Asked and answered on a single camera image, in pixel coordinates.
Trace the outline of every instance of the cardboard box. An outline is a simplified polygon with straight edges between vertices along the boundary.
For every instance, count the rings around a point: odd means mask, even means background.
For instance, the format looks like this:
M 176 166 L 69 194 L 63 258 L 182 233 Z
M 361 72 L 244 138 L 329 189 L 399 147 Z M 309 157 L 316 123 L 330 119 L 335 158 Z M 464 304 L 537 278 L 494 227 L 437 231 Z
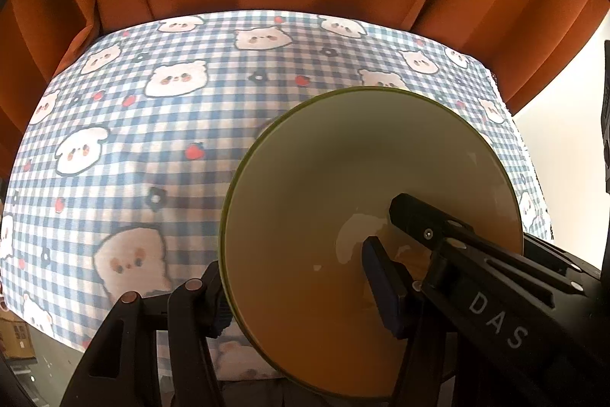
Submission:
M 27 323 L 12 312 L 0 312 L 0 351 L 6 359 L 36 357 Z

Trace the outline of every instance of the checkered tablecloth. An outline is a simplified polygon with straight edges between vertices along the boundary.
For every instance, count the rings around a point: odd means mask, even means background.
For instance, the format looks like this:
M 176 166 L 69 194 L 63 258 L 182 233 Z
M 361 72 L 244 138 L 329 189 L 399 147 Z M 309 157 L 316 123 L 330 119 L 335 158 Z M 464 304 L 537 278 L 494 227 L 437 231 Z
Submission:
M 123 291 L 169 291 L 217 258 L 225 192 L 271 121 L 355 85 L 408 88 L 465 118 L 507 170 L 525 230 L 550 240 L 528 152 L 477 60 L 364 22 L 205 14 L 102 37 L 51 82 L 8 186 L 8 306 L 84 350 Z M 221 379 L 273 374 L 247 345 L 234 324 L 211 342 Z

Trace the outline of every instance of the white wall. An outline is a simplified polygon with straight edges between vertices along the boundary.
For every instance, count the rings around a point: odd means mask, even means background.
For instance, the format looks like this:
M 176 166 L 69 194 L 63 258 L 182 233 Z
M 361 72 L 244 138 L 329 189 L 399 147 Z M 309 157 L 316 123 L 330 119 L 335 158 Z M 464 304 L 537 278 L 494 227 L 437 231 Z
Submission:
M 598 268 L 610 212 L 600 127 L 606 39 L 610 14 L 565 70 L 515 116 L 556 244 Z

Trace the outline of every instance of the screw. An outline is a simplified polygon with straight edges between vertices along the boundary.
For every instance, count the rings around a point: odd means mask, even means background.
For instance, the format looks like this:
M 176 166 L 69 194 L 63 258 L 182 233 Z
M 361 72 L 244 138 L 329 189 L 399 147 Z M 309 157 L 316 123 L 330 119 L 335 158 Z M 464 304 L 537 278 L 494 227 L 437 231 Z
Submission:
M 190 291 L 199 290 L 203 286 L 203 282 L 199 278 L 191 278 L 185 284 L 185 288 Z
M 466 244 L 464 242 L 456 240 L 455 238 L 448 238 L 447 242 L 449 242 L 449 245 L 451 245 L 452 247 L 455 247 L 456 249 L 465 249 L 466 248 Z
M 135 299 L 137 299 L 139 297 L 138 292 L 137 291 L 126 291 L 125 293 L 123 293 L 121 295 L 121 302 L 123 302 L 123 304 L 130 304 L 132 302 L 135 301 Z

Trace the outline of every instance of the red heart print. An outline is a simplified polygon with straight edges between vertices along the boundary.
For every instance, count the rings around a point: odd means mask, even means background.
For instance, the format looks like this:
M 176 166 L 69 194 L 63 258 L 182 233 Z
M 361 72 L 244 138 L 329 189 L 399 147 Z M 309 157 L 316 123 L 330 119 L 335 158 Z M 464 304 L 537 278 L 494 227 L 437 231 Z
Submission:
M 135 102 L 135 95 L 128 95 L 123 100 L 123 107 L 129 107 Z
M 184 151 L 184 155 L 189 161 L 194 161 L 195 159 L 202 159 L 205 156 L 203 145 L 200 143 L 192 143 Z
M 311 82 L 311 79 L 309 77 L 304 77 L 303 75 L 297 75 L 295 78 L 295 83 L 300 87 L 309 86 L 309 82 Z
M 58 197 L 55 201 L 55 212 L 59 214 L 63 211 L 63 208 L 66 207 L 66 199 L 63 197 Z

